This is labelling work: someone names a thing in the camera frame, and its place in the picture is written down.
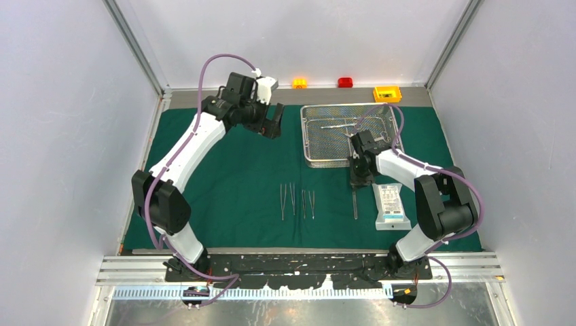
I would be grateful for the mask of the green surgical cloth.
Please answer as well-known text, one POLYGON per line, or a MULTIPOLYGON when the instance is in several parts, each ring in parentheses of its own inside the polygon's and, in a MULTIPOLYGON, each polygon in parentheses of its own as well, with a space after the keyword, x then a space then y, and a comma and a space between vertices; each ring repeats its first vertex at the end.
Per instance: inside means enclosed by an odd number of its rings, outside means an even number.
MULTIPOLYGON (((452 161, 439 119, 432 107, 402 107, 404 151, 430 164, 452 161)), ((159 162, 192 122, 195 109, 170 109, 160 118, 146 169, 159 162)), ((184 192, 197 239, 215 247, 302 247, 320 249, 388 249, 405 231, 377 231, 377 208, 370 187, 357 192, 359 217, 353 217, 348 168, 307 166, 300 125, 300 106, 288 106, 282 135, 267 139, 235 127, 205 156, 184 192), (286 184, 285 218, 280 186, 286 184), (295 185, 291 202, 288 184, 295 185), (314 214, 307 201, 302 217, 301 192, 313 193, 314 214)))

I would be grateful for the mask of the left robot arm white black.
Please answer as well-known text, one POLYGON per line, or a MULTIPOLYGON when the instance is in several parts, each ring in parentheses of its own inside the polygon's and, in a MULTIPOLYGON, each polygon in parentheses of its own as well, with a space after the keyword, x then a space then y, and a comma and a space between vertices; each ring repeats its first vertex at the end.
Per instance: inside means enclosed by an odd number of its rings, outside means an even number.
POLYGON ((278 82, 256 73, 249 77, 229 75, 216 95, 200 103, 192 123, 171 150, 149 170, 132 176, 132 193, 137 214, 151 233, 159 232, 184 261, 182 272, 192 281, 202 280, 209 270, 206 250, 190 225, 191 207, 184 198, 185 187, 198 165, 231 128, 241 125, 269 139, 281 135, 283 105, 268 118, 272 93, 278 82))

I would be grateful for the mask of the steel spatula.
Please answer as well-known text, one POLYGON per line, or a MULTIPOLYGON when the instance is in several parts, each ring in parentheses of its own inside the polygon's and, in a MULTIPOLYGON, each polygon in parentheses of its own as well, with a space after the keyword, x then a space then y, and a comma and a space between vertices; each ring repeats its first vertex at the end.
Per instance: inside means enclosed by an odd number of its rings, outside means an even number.
POLYGON ((295 216, 295 215, 296 215, 296 208, 295 208, 295 204, 296 204, 295 183, 290 183, 290 184, 289 184, 289 189, 290 189, 290 194, 291 194, 291 205, 292 205, 293 216, 295 216))

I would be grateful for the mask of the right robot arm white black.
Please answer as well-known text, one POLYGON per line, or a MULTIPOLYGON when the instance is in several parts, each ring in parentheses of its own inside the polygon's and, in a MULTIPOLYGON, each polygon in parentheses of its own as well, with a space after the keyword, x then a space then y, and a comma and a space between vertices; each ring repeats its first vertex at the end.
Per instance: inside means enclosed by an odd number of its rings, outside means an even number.
POLYGON ((478 191, 464 178, 461 169, 442 169, 420 162, 395 145, 379 144, 371 132, 350 136, 354 154, 349 161, 350 184, 363 187, 377 175, 388 176, 410 188, 415 195, 417 224, 391 245, 385 260, 395 278, 406 278, 420 261, 443 241, 470 235, 483 218, 476 207, 478 191))

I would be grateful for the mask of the metal mesh tray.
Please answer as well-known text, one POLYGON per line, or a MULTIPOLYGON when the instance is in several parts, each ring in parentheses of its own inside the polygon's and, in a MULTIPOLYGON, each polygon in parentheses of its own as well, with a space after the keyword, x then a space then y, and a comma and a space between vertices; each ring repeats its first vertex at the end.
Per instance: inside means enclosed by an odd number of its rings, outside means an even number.
POLYGON ((311 168, 347 168, 354 154, 350 137, 368 130, 379 145, 390 145, 398 131, 395 112, 377 103, 305 105, 300 109, 303 152, 311 168), (354 124, 355 128, 321 129, 354 124))

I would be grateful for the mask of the white paper packet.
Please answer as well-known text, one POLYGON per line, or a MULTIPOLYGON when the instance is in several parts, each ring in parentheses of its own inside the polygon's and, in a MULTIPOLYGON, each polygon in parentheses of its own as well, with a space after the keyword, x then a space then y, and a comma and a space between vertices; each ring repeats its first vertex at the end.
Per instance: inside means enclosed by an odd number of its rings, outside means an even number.
POLYGON ((378 231, 411 230, 411 222, 408 219, 401 201, 401 183, 373 184, 374 197, 378 214, 375 227, 378 231))

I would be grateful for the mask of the thin steel tweezers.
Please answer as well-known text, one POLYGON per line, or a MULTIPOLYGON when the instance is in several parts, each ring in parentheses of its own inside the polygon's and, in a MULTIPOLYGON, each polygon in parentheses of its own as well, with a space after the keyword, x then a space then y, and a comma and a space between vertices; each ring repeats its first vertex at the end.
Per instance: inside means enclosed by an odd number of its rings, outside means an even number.
POLYGON ((308 193, 308 199, 310 203, 311 217, 312 219, 315 219, 315 193, 313 191, 308 193))

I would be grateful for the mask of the long steel forceps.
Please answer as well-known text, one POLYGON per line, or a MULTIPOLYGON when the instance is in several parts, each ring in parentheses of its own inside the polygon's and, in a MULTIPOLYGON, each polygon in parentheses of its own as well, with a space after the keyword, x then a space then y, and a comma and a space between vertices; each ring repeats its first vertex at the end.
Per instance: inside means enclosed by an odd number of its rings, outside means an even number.
POLYGON ((280 184, 281 220, 285 220, 285 205, 287 198, 287 184, 280 184))

